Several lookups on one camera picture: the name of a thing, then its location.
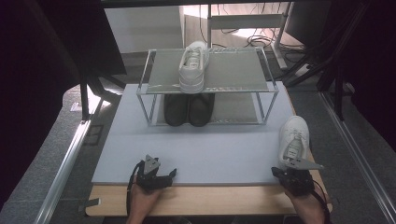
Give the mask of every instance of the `wall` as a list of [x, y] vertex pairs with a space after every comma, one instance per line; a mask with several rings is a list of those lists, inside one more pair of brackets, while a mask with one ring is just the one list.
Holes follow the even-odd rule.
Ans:
[[179, 7], [105, 9], [120, 53], [183, 48]]

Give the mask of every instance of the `black shoe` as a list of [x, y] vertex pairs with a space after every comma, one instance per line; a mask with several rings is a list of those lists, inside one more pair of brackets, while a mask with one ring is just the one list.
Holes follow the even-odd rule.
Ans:
[[190, 96], [189, 122], [195, 127], [205, 126], [212, 118], [215, 104], [214, 93], [199, 93]]
[[167, 124], [176, 127], [186, 122], [189, 97], [188, 94], [165, 94], [163, 114]]

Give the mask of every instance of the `white sneaker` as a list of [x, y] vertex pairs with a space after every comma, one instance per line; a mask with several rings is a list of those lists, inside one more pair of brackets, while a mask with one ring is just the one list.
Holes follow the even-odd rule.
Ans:
[[279, 168], [293, 159], [305, 159], [309, 149], [309, 130], [305, 120], [292, 116], [280, 129]]
[[194, 94], [204, 89], [205, 68], [208, 62], [209, 51], [204, 42], [195, 41], [186, 47], [178, 67], [181, 91]]

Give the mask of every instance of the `cable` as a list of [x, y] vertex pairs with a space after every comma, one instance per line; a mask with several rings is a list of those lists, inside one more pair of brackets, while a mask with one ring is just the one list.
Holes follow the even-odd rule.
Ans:
[[[224, 6], [225, 6], [225, 4], [223, 4], [223, 10], [224, 10], [224, 12], [228, 15], [228, 12], [225, 10]], [[224, 32], [223, 29], [221, 29], [221, 32], [227, 35], [227, 34], [233, 33], [233, 32], [238, 31], [238, 30], [239, 30], [239, 29], [233, 29], [233, 30], [231, 30], [231, 31], [226, 31], [226, 32]]]
[[321, 190], [321, 192], [323, 194], [323, 200], [327, 204], [326, 195], [324, 194], [324, 190], [323, 190], [322, 186], [316, 180], [314, 180], [314, 183], [317, 184], [318, 187], [320, 188], [320, 190]]
[[[256, 3], [256, 6], [254, 7], [254, 8], [256, 8], [256, 7], [258, 7], [259, 6], [259, 4], [258, 3]], [[250, 11], [250, 14], [252, 14], [253, 13], [253, 10], [254, 10], [254, 8], [253, 9], [251, 9], [251, 11]], [[257, 13], [259, 13], [259, 10], [257, 10]]]
[[280, 45], [280, 47], [288, 52], [295, 52], [295, 53], [304, 53], [304, 57], [300, 59], [298, 62], [296, 62], [291, 69], [286, 71], [283, 75], [277, 77], [280, 78], [282, 81], [287, 81], [291, 78], [293, 75], [293, 71], [300, 67], [304, 62], [306, 62], [311, 56], [313, 55], [319, 55], [320, 51], [325, 51], [329, 46], [332, 45], [333, 41], [336, 40], [336, 37], [342, 32], [342, 30], [347, 26], [347, 22], [350, 21], [351, 17], [354, 15], [354, 10], [351, 9], [345, 17], [342, 19], [342, 21], [335, 27], [335, 29], [332, 30], [332, 32], [323, 40], [321, 41], [318, 45], [310, 48], [310, 49], [290, 49], [288, 48], [289, 46], [287, 45]]
[[227, 48], [226, 46], [224, 46], [224, 45], [221, 45], [221, 44], [212, 44], [212, 45], [216, 45], [216, 46], [219, 46], [219, 47], [222, 47], [222, 48]]
[[[263, 14], [264, 10], [265, 10], [265, 3], [262, 5], [262, 14]], [[259, 35], [256, 35], [257, 30], [258, 29], [256, 28], [256, 30], [254, 30], [253, 35], [251, 35], [247, 38], [247, 44], [243, 48], [246, 48], [248, 46], [258, 47], [256, 45], [254, 45], [254, 43], [263, 43], [264, 45], [262, 47], [265, 48], [265, 47], [269, 46], [271, 44], [271, 42], [274, 40], [274, 36], [272, 38], [269, 38], [268, 36], [262, 35], [262, 30], [260, 31]]]
[[140, 161], [134, 170], [132, 171], [131, 177], [129, 178], [128, 187], [126, 188], [126, 213], [129, 216], [129, 211], [131, 210], [131, 188], [132, 184], [134, 184], [134, 174], [136, 173], [137, 168], [142, 165], [144, 161]]
[[280, 2], [279, 2], [279, 6], [277, 7], [277, 12], [276, 12], [276, 14], [279, 14], [279, 10], [280, 10]]
[[207, 43], [204, 37], [204, 33], [202, 32], [202, 26], [201, 26], [201, 5], [199, 5], [199, 29], [201, 31], [202, 39], [205, 41], [205, 43]]

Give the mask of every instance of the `desk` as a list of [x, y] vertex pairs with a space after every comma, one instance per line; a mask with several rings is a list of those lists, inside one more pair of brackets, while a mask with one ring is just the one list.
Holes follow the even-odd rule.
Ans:
[[[311, 153], [309, 153], [308, 159], [314, 160]], [[311, 171], [311, 174], [324, 188], [319, 172]], [[87, 215], [126, 216], [126, 185], [95, 184], [90, 196], [90, 200], [94, 199], [99, 199], [100, 202], [98, 205], [87, 207]], [[295, 211], [289, 198], [284, 194], [283, 188], [279, 185], [171, 187], [164, 191], [150, 213], [151, 216], [286, 214], [295, 214]]]

